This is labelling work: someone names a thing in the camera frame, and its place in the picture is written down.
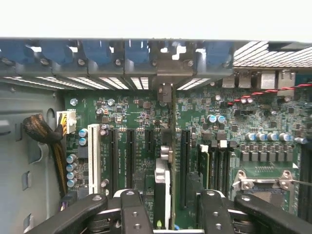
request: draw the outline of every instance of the gray metal panel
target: gray metal panel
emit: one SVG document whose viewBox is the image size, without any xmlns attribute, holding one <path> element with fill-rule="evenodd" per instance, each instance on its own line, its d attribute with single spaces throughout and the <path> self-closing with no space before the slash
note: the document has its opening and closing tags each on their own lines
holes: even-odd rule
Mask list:
<svg viewBox="0 0 312 234">
<path fill-rule="evenodd" d="M 52 91 L 0 85 L 0 120 L 9 121 L 11 131 L 0 136 L 1 233 L 23 233 L 23 222 L 29 214 L 34 225 L 38 225 L 58 210 L 59 188 L 51 155 L 29 164 L 27 135 L 22 131 L 22 139 L 16 138 L 15 124 L 35 113 L 47 117 L 49 108 L 55 112 L 62 110 L 61 103 Z M 30 172 L 31 185 L 23 191 L 22 175 L 27 171 Z"/>
</svg>

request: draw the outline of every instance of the green circuit board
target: green circuit board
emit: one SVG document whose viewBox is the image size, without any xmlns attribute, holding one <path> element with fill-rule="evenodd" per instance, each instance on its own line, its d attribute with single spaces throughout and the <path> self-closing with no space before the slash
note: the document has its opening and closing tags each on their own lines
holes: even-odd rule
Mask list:
<svg viewBox="0 0 312 234">
<path fill-rule="evenodd" d="M 173 131 L 173 152 L 175 161 L 172 164 L 172 192 L 174 204 L 173 219 L 176 225 L 181 229 L 195 228 L 195 208 L 192 205 L 181 207 L 180 196 L 180 180 L 184 172 L 199 174 L 200 183 L 204 188 L 205 184 L 210 189 L 225 188 L 225 195 L 233 199 L 235 194 L 241 191 L 235 191 L 232 188 L 238 170 L 243 170 L 248 178 L 276 178 L 283 174 L 284 170 L 291 172 L 294 179 L 299 178 L 300 171 L 300 149 L 293 139 L 295 136 L 304 134 L 303 125 L 305 116 L 305 100 L 306 92 L 302 91 L 295 95 L 295 100 L 285 103 L 279 103 L 276 94 L 265 94 L 260 97 L 253 97 L 253 102 L 247 105 L 234 103 L 233 106 L 224 105 L 233 102 L 236 98 L 250 94 L 247 89 L 227 89 L 217 88 L 207 85 L 194 91 L 177 91 L 174 92 L 173 110 L 171 106 L 157 101 L 157 93 L 151 91 L 70 91 L 65 95 L 65 109 L 75 110 L 77 115 L 77 132 L 67 135 L 67 156 L 70 154 L 78 154 L 79 165 L 77 167 L 77 184 L 71 190 L 81 190 L 88 187 L 88 159 L 86 155 L 81 157 L 78 153 L 78 131 L 87 128 L 89 124 L 108 124 L 110 129 L 116 129 L 118 132 L 118 189 L 128 188 L 127 181 L 127 130 L 135 131 L 135 172 L 144 172 L 146 193 L 146 209 L 153 221 L 153 200 L 154 200 L 154 169 L 155 159 L 159 157 L 161 146 L 161 129 L 168 126 L 175 126 Z M 76 98 L 78 103 L 76 106 L 70 104 L 70 100 Z M 114 105 L 109 106 L 108 100 L 113 99 Z M 103 116 L 96 115 L 96 109 L 103 108 L 105 113 Z M 250 111 L 247 115 L 235 114 L 235 110 Z M 225 117 L 224 124 L 210 123 L 207 120 L 208 115 L 222 115 Z M 146 149 L 145 130 L 154 132 L 155 145 L 151 153 Z M 189 131 L 190 151 L 188 161 L 185 166 L 181 164 L 181 145 L 183 142 L 183 131 Z M 213 137 L 217 133 L 225 134 L 225 139 L 229 143 L 230 140 L 235 141 L 233 150 L 226 152 L 229 154 L 227 167 L 220 167 L 218 171 L 213 166 L 210 171 L 204 172 L 198 166 L 203 166 L 205 159 L 199 164 L 199 144 L 208 144 L 203 139 L 203 133 L 211 133 Z M 271 142 L 268 140 L 247 141 L 247 133 L 286 133 L 291 136 L 289 142 Z M 243 160 L 242 152 L 252 154 L 252 152 L 287 152 L 292 155 L 291 160 L 285 161 L 251 161 Z M 102 136 L 100 140 L 101 155 L 101 179 L 108 179 L 112 183 L 110 175 L 112 161 L 109 156 L 108 137 Z M 210 155 L 210 160 L 215 161 L 217 156 Z M 192 180 L 186 175 L 187 184 L 192 184 Z M 186 193 L 190 193 L 191 188 L 186 188 Z M 103 189 L 102 192 L 111 195 L 109 187 Z M 291 213 L 297 213 L 297 197 L 298 186 L 295 185 L 293 191 L 282 191 L 279 189 L 270 190 L 267 188 L 254 187 L 254 190 L 244 191 L 252 193 L 267 192 L 264 195 L 278 194 L 277 205 Z"/>
</svg>

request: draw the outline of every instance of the pcie slot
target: pcie slot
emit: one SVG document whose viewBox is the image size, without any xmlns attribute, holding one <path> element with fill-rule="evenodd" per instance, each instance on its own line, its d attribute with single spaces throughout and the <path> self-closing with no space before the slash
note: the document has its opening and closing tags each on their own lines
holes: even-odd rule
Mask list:
<svg viewBox="0 0 312 234">
<path fill-rule="evenodd" d="M 101 192 L 99 124 L 88 125 L 88 133 L 89 194 L 97 194 Z"/>
<path fill-rule="evenodd" d="M 180 208 L 186 207 L 186 176 L 189 172 L 190 159 L 190 130 L 182 130 L 180 156 Z"/>
<path fill-rule="evenodd" d="M 154 151 L 154 130 L 153 129 L 145 130 L 145 149 L 146 149 L 146 152 L 149 152 L 149 153 Z"/>
<path fill-rule="evenodd" d="M 135 129 L 127 129 L 127 188 L 133 187 L 133 173 L 136 166 L 136 131 Z"/>
<path fill-rule="evenodd" d="M 118 130 L 109 130 L 109 156 L 112 164 L 110 178 L 112 183 L 110 195 L 112 196 L 118 190 Z"/>
</svg>

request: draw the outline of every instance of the capacitor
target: capacitor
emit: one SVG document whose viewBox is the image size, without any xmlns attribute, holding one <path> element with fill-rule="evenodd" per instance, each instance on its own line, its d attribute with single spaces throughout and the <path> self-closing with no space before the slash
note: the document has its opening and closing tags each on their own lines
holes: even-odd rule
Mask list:
<svg viewBox="0 0 312 234">
<path fill-rule="evenodd" d="M 77 175 L 77 172 L 76 171 L 72 171 L 72 172 L 69 172 L 67 173 L 66 177 L 67 179 L 74 179 Z"/>
<path fill-rule="evenodd" d="M 286 133 L 281 133 L 279 135 L 279 140 L 280 141 L 290 141 L 291 140 L 291 136 L 286 134 Z"/>
<path fill-rule="evenodd" d="M 216 116 L 216 120 L 218 121 L 218 123 L 224 123 L 225 122 L 225 117 L 222 115 L 217 115 Z"/>
<path fill-rule="evenodd" d="M 210 122 L 210 123 L 215 123 L 216 122 L 216 117 L 214 115 L 208 115 L 207 116 L 207 120 Z"/>
<path fill-rule="evenodd" d="M 96 110 L 96 114 L 97 114 L 98 116 L 104 114 L 104 109 L 103 109 L 103 108 L 98 108 L 98 109 Z"/>
<path fill-rule="evenodd" d="M 75 154 L 70 154 L 69 156 L 67 156 L 66 162 L 71 164 L 71 163 L 75 162 L 76 159 L 77 159 L 77 156 Z"/>
<path fill-rule="evenodd" d="M 79 141 L 78 141 L 78 143 L 79 143 L 79 145 L 80 146 L 85 146 L 85 145 L 87 145 L 87 139 L 86 138 L 80 138 L 79 139 Z"/>
<path fill-rule="evenodd" d="M 67 187 L 68 188 L 73 188 L 76 183 L 77 183 L 77 179 L 76 178 L 70 179 L 70 180 L 67 181 Z"/>
<path fill-rule="evenodd" d="M 257 133 L 256 139 L 258 141 L 265 141 L 267 139 L 267 135 L 265 135 L 264 133 Z"/>
<path fill-rule="evenodd" d="M 83 128 L 78 132 L 79 137 L 86 137 L 88 135 L 88 129 Z"/>
<path fill-rule="evenodd" d="M 72 163 L 72 164 L 68 164 L 68 165 L 66 166 L 66 170 L 67 170 L 68 172 L 72 172 L 74 169 L 76 169 L 76 167 L 77 167 L 77 164 L 74 162 L 74 163 Z"/>
<path fill-rule="evenodd" d="M 99 134 L 101 136 L 107 136 L 108 135 L 108 131 L 107 130 L 100 130 Z"/>
<path fill-rule="evenodd" d="M 102 124 L 101 130 L 106 130 L 106 129 L 109 129 L 109 125 L 108 124 Z"/>
<path fill-rule="evenodd" d="M 115 100 L 114 99 L 108 99 L 107 100 L 107 105 L 109 105 L 109 106 L 114 106 L 115 105 Z"/>
<path fill-rule="evenodd" d="M 255 133 L 247 133 L 245 135 L 245 139 L 250 140 L 250 141 L 255 141 L 255 139 L 256 139 Z"/>
<path fill-rule="evenodd" d="M 270 141 L 276 141 L 276 140 L 278 140 L 277 134 L 276 134 L 276 133 L 269 133 L 269 134 L 268 134 L 268 140 L 270 140 Z"/>
<path fill-rule="evenodd" d="M 301 138 L 301 137 L 296 137 L 295 139 L 295 142 L 297 142 L 298 144 L 307 144 L 308 143 L 308 140 L 306 138 Z"/>
</svg>

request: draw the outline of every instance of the white power connector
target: white power connector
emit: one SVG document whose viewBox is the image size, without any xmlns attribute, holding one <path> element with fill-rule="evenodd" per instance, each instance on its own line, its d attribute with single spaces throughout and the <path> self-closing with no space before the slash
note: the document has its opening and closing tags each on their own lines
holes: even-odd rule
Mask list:
<svg viewBox="0 0 312 234">
<path fill-rule="evenodd" d="M 60 115 L 66 115 L 67 118 L 67 123 L 66 123 L 66 129 L 67 129 L 67 133 L 66 134 L 70 134 L 72 132 L 76 131 L 76 111 L 57 111 L 57 122 L 59 125 L 59 116 Z"/>
</svg>

